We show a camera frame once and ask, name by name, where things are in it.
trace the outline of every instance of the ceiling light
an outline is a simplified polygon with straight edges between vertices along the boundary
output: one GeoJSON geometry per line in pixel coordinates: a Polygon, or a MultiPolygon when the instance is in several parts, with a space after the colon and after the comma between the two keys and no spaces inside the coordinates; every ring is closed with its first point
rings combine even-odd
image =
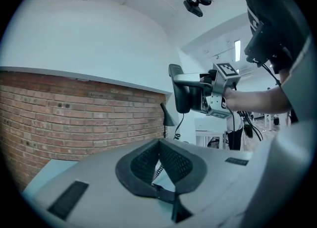
{"type": "Polygon", "coordinates": [[[234,43],[236,47],[236,61],[240,60],[240,55],[241,55],[241,41],[238,40],[234,43]]]}

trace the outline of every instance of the black pants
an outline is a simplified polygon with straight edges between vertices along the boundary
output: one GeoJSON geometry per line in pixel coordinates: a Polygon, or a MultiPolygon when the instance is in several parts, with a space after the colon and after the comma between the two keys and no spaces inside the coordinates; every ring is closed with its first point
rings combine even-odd
{"type": "Polygon", "coordinates": [[[233,146],[233,148],[232,148],[233,132],[228,134],[228,144],[229,144],[230,150],[236,150],[236,151],[240,150],[242,131],[243,131],[243,128],[234,132],[234,146],[233,146]]]}

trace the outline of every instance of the forearm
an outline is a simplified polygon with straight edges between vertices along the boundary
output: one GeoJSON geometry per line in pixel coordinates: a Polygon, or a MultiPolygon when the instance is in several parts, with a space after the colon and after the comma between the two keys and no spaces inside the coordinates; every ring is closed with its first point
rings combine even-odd
{"type": "Polygon", "coordinates": [[[231,95],[227,105],[229,108],[231,105],[234,111],[282,114],[291,110],[286,95],[279,87],[262,92],[233,91],[231,95]]]}

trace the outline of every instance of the white shirt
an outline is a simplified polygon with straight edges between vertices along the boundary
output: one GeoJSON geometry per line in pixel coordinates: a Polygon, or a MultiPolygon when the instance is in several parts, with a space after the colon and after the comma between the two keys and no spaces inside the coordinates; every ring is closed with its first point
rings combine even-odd
{"type": "MultiPolygon", "coordinates": [[[[233,112],[234,115],[234,131],[238,131],[242,128],[242,119],[237,112],[233,112]]],[[[231,133],[233,131],[233,117],[227,118],[227,132],[231,133]]]]}

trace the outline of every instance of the brick wall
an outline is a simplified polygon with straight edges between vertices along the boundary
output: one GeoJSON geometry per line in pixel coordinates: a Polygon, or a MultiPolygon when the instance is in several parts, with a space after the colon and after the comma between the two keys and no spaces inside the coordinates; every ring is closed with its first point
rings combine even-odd
{"type": "Polygon", "coordinates": [[[0,73],[0,146],[22,190],[50,159],[162,137],[165,95],[100,82],[0,73]]]}

